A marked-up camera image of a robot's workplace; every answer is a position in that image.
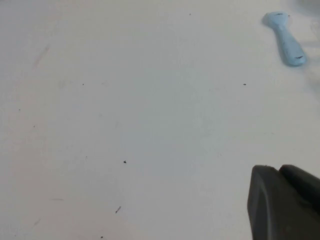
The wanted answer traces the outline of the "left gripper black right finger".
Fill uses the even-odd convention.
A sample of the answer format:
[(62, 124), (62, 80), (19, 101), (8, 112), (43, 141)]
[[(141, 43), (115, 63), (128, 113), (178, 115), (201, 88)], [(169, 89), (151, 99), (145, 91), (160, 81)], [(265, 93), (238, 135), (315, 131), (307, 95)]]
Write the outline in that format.
[(294, 165), (283, 165), (279, 172), (304, 198), (320, 197), (320, 179)]

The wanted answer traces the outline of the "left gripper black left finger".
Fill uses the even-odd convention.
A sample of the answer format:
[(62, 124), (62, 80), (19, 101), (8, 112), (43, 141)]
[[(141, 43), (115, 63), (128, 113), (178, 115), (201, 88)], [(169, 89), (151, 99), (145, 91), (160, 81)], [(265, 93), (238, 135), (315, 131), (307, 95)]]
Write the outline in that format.
[(252, 168), (247, 211), (254, 240), (318, 240), (320, 197), (303, 197), (271, 166)]

